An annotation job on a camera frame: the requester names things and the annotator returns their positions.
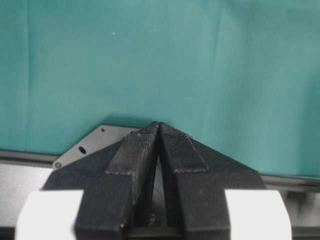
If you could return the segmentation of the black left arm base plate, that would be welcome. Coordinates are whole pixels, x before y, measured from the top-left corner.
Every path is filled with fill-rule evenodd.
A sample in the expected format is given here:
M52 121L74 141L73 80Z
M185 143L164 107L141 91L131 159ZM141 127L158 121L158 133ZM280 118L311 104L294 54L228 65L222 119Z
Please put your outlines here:
M128 126L99 125L58 157L57 160L52 163L52 168L54 170L63 168L85 156L122 140L126 135L137 130L138 128Z

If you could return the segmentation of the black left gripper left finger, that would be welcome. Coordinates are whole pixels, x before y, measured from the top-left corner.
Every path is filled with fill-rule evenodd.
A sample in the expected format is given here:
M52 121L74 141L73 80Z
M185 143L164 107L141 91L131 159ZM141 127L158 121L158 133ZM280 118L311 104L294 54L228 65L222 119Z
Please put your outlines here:
M44 190L83 190L77 232L120 232L130 220L145 226L150 217L159 123L54 170Z

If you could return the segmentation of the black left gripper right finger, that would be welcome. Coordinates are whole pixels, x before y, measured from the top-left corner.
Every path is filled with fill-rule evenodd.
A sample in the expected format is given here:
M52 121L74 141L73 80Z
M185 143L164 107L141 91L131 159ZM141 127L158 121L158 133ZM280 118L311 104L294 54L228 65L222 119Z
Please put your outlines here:
M256 170L164 122L159 123L159 137L170 226L185 232L228 232L225 190L266 189Z

